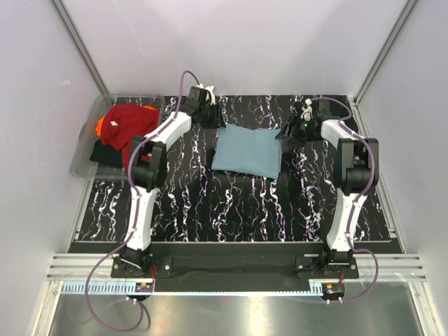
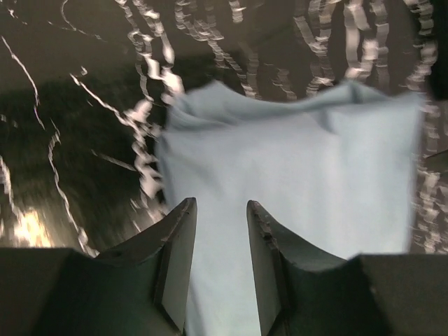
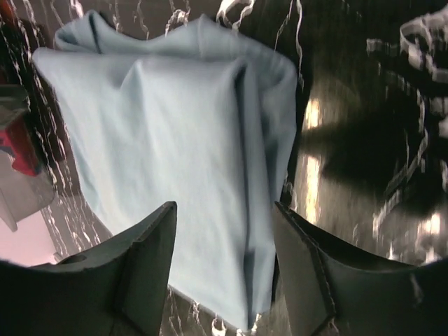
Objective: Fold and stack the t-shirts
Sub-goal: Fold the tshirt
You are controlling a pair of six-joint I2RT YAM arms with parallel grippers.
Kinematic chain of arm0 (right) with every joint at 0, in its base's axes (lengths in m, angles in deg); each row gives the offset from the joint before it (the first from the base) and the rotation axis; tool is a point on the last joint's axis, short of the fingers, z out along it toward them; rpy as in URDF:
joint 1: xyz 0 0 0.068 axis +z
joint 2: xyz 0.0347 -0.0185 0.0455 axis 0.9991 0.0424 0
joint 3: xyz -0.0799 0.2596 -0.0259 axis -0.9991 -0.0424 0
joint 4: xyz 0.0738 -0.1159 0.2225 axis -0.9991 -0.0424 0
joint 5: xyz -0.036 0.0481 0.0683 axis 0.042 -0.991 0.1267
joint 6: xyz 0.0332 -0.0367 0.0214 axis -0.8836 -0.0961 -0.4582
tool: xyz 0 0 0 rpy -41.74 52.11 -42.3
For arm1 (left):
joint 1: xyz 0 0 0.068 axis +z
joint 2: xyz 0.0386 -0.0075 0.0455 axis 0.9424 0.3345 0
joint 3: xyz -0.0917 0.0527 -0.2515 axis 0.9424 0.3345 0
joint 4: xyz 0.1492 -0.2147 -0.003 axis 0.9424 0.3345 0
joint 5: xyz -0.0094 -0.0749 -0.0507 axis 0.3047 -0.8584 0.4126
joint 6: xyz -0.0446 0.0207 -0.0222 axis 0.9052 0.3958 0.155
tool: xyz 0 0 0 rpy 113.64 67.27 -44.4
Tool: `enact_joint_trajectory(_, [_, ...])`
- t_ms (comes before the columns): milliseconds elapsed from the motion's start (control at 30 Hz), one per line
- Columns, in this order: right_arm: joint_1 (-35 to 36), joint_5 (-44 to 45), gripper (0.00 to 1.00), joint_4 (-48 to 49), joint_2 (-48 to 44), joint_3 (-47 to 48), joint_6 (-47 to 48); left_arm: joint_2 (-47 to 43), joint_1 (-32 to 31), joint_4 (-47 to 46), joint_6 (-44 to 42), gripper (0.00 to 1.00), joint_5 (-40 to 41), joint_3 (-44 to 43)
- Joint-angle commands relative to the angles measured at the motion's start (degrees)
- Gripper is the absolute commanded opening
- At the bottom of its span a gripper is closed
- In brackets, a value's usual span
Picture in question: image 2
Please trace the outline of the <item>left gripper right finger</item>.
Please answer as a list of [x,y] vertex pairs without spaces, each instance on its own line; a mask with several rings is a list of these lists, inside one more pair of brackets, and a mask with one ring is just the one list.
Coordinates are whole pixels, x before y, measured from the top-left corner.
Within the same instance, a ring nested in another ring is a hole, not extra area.
[[263,335],[446,335],[447,257],[360,254],[343,260],[246,208]]

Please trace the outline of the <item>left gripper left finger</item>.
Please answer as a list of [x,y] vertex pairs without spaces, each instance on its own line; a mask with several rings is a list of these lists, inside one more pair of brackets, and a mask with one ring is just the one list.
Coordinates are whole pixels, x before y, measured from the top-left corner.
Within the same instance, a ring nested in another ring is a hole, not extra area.
[[194,198],[91,258],[71,248],[1,250],[2,335],[182,335]]

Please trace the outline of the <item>blue t-shirt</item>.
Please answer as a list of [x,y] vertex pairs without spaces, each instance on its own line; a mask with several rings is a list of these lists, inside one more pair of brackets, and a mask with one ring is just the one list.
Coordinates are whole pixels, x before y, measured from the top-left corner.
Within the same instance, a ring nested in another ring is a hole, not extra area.
[[250,200],[341,258],[407,251],[423,102],[355,81],[290,103],[218,81],[181,95],[155,155],[168,206],[197,200],[187,334],[260,334]]

